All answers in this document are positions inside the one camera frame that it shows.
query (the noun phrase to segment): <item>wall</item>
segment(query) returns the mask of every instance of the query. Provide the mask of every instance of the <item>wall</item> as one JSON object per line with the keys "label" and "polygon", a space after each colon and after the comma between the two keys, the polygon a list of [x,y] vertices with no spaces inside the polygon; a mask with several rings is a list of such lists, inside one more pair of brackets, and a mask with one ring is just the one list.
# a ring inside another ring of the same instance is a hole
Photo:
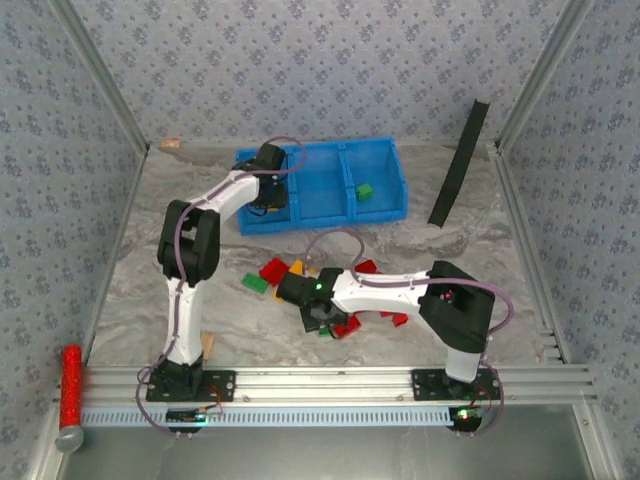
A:
{"label": "wall", "polygon": [[565,0],[75,0],[150,141],[495,138]]}
{"label": "wall", "polygon": [[640,6],[598,0],[510,162],[575,362],[640,478]]}
{"label": "wall", "polygon": [[139,159],[45,0],[0,2],[0,478],[81,342]]}

